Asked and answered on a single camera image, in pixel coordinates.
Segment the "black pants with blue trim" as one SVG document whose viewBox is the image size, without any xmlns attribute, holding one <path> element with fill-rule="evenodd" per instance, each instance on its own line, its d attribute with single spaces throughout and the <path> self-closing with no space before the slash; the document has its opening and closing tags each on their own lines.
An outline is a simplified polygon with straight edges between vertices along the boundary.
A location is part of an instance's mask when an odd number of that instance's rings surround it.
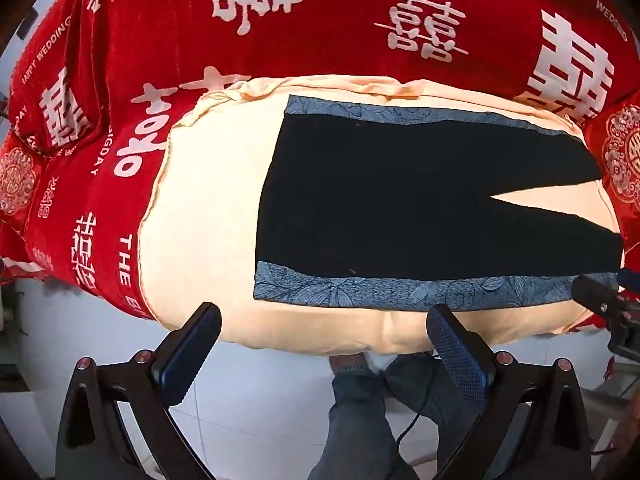
<svg viewBox="0 0 640 480">
<path fill-rule="evenodd" d="M 425 312 L 529 307 L 614 286 L 620 236 L 506 194 L 600 179 L 568 133 L 495 112 L 291 96 L 260 196 L 253 294 Z"/>
</svg>

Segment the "red embroidered cushion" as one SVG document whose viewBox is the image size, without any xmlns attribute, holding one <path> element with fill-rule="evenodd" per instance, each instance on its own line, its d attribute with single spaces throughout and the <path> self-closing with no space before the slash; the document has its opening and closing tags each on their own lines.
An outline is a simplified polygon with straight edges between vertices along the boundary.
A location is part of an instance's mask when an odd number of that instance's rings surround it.
<svg viewBox="0 0 640 480">
<path fill-rule="evenodd" d="M 38 181 L 47 159 L 21 140 L 12 129 L 6 134 L 0 156 L 1 220 L 23 234 Z"/>
<path fill-rule="evenodd" d="M 585 123 L 584 136 L 601 172 L 620 230 L 639 229 L 639 105 L 609 108 Z"/>
</svg>

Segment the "person legs in grey trousers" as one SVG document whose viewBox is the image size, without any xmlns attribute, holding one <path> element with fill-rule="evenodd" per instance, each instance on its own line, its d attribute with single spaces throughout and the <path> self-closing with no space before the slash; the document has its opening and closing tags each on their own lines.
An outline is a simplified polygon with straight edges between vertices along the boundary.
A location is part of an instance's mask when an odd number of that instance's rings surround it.
<svg viewBox="0 0 640 480">
<path fill-rule="evenodd" d="M 444 364 L 427 352 L 398 356 L 382 372 L 364 354 L 332 356 L 334 404 L 322 455 L 311 479 L 415 479 L 386 418 L 390 396 L 438 429 L 437 463 L 446 464 L 477 418 Z"/>
</svg>

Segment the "red embroidered cushion left side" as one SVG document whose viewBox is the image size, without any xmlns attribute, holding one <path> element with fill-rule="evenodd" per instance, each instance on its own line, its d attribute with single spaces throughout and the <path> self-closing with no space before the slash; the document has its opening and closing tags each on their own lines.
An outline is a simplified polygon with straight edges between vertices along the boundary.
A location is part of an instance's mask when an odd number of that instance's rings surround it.
<svg viewBox="0 0 640 480">
<path fill-rule="evenodd" d="M 47 159 L 21 140 L 12 129 L 6 134 L 0 156 L 1 220 L 23 234 L 38 181 Z"/>
</svg>

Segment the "cream seat cushion cover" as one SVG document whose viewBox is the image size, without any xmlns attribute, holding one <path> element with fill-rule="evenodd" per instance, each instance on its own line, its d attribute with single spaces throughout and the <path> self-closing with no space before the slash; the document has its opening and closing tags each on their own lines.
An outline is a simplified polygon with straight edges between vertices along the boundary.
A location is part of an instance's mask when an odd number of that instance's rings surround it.
<svg viewBox="0 0 640 480">
<path fill-rule="evenodd" d="M 152 315 L 163 325 L 180 327 L 209 301 L 221 310 L 222 339 L 250 348 L 312 356 L 358 351 L 406 354 L 431 348 L 426 317 L 432 307 L 425 312 L 314 307 L 254 296 L 260 196 L 291 96 L 495 112 L 568 133 L 587 148 L 582 132 L 568 119 L 428 80 L 403 83 L 346 75 L 256 78 L 209 91 L 172 127 L 140 228 L 141 289 Z M 580 214 L 622 238 L 602 174 L 596 183 L 562 186 L 550 194 L 511 192 L 506 201 L 556 212 L 575 203 Z M 564 333 L 587 315 L 572 296 L 538 306 L 454 312 L 492 344 Z"/>
</svg>

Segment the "red wedding sofa cover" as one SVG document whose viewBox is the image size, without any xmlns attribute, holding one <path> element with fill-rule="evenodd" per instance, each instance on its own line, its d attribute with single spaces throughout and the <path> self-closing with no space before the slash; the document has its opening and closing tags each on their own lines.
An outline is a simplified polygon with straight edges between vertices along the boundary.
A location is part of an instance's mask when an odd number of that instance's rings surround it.
<svg viewBox="0 0 640 480">
<path fill-rule="evenodd" d="M 615 0 L 55 0 L 11 74 L 9 130 L 47 159 L 1 279 L 148 318 L 134 250 L 171 126 L 252 78 L 427 79 L 575 122 L 639 88 Z"/>
</svg>

